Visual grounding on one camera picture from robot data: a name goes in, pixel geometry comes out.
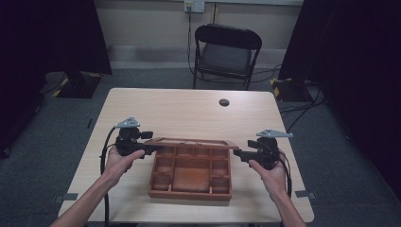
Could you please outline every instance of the hand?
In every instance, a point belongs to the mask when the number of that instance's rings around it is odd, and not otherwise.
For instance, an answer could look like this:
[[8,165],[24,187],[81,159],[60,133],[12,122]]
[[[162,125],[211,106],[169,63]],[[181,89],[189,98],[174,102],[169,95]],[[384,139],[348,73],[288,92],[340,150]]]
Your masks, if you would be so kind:
[[121,176],[132,167],[132,162],[145,154],[145,151],[140,149],[128,156],[121,156],[118,153],[117,147],[112,146],[109,150],[106,168],[103,175],[107,176],[112,181],[112,187],[116,186]]
[[[280,154],[280,158],[285,160],[283,153]],[[276,201],[283,193],[286,194],[286,171],[281,162],[278,162],[272,170],[266,170],[255,160],[250,160],[249,164],[260,175],[272,201]]]

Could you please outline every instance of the small black object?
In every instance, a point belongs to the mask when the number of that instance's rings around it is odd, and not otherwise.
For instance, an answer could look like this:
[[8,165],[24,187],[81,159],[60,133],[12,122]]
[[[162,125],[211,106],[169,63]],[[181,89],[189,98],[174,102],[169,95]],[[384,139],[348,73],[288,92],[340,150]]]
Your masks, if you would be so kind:
[[223,107],[230,105],[230,101],[225,98],[222,98],[218,103],[220,104],[220,106],[223,106]]
[[122,128],[115,139],[115,146],[121,156],[130,155],[139,149],[144,150],[145,155],[151,155],[154,150],[158,149],[158,147],[138,143],[137,139],[150,139],[152,137],[153,131],[140,132],[136,127]]
[[249,163],[255,160],[267,170],[273,169],[280,160],[280,151],[275,138],[259,137],[256,141],[248,140],[248,147],[256,148],[257,152],[235,149],[234,155],[241,158],[241,162]]

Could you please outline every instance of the wooden tray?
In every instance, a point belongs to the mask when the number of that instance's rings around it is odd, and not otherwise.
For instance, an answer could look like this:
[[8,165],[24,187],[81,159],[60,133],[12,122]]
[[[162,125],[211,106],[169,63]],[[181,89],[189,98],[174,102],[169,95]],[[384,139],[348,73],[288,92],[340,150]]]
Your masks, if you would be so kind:
[[231,191],[229,141],[154,138],[156,151],[148,193],[152,198],[229,201]]

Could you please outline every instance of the forearm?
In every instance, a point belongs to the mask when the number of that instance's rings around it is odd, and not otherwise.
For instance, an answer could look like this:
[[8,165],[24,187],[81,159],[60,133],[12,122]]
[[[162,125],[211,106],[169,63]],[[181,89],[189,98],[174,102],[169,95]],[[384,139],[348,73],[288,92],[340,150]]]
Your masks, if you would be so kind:
[[106,193],[112,188],[111,181],[102,175],[64,214],[56,219],[52,227],[84,226]]
[[284,226],[288,227],[306,227],[300,214],[292,203],[287,193],[281,193],[279,196],[272,198],[280,212],[281,220]]

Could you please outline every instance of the chair seat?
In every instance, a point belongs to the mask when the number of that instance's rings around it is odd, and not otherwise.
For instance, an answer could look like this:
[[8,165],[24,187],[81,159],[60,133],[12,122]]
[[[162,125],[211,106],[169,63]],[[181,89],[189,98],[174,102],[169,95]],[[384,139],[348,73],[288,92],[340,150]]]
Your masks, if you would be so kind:
[[200,57],[200,70],[212,70],[248,76],[251,50],[230,46],[206,44]]

